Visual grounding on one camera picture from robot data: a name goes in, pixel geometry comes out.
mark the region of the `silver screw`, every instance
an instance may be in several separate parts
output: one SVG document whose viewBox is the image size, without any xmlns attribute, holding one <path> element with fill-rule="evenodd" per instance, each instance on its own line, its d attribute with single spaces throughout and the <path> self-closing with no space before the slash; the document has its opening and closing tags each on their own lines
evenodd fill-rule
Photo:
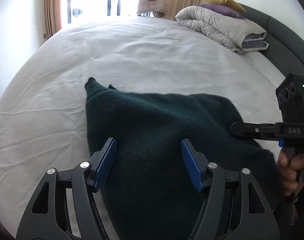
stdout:
<svg viewBox="0 0 304 240">
<path fill-rule="evenodd" d="M 211 169 L 216 169 L 218 165 L 216 163 L 209 163 L 208 166 Z"/>
<path fill-rule="evenodd" d="M 251 173 L 250 170 L 247 168 L 242 169 L 242 172 L 246 175 L 249 175 Z"/>
<path fill-rule="evenodd" d="M 89 167 L 90 166 L 90 164 L 88 163 L 88 162 L 82 162 L 81 164 L 80 164 L 80 167 L 81 168 L 87 168 L 87 167 Z"/>
<path fill-rule="evenodd" d="M 54 168 L 50 168 L 47 170 L 47 174 L 51 175 L 55 172 L 55 169 Z"/>
</svg>

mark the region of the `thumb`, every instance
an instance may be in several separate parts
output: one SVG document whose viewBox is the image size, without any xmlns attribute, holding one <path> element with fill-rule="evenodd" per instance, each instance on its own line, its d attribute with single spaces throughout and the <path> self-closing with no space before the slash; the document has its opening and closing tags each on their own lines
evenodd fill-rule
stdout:
<svg viewBox="0 0 304 240">
<path fill-rule="evenodd" d="M 304 169 L 304 153 L 299 154 L 292 159 L 291 167 L 295 170 Z"/>
</svg>

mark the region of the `folded duvet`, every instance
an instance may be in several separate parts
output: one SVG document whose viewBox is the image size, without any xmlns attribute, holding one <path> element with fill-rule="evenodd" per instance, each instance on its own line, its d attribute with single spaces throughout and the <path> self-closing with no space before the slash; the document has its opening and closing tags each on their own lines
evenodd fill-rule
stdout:
<svg viewBox="0 0 304 240">
<path fill-rule="evenodd" d="M 175 18 L 180 25 L 201 32 L 238 53 L 268 48 L 268 43 L 263 41 L 266 31 L 248 19 L 224 16 L 200 6 L 186 7 Z"/>
</svg>

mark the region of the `bed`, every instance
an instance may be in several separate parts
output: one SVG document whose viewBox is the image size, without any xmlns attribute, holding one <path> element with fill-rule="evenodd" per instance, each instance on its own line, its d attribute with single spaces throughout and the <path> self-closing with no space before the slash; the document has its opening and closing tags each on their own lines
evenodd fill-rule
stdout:
<svg viewBox="0 0 304 240">
<path fill-rule="evenodd" d="M 44 172 L 89 159 L 84 84 L 138 93 L 209 93 L 229 98 L 245 122 L 281 122 L 275 89 L 289 72 L 304 75 L 304 41 L 270 16 L 245 6 L 268 31 L 263 53 L 236 54 L 174 21 L 109 18 L 70 25 L 22 67 L 0 100 L 0 221 L 15 236 Z M 279 153 L 276 142 L 261 146 Z M 100 194 L 111 240 L 118 239 Z M 68 202 L 71 203 L 71 192 Z M 79 235 L 70 210 L 73 233 Z"/>
</svg>

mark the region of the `headboard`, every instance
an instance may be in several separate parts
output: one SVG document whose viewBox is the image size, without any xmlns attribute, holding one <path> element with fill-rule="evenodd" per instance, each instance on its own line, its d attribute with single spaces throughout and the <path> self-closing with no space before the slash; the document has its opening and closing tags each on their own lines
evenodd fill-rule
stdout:
<svg viewBox="0 0 304 240">
<path fill-rule="evenodd" d="M 265 41 L 270 44 L 262 54 L 269 59 L 284 76 L 290 72 L 304 77 L 304 41 L 290 28 L 273 17 L 256 9 L 242 6 L 246 12 L 241 14 L 256 22 L 267 31 Z"/>
</svg>

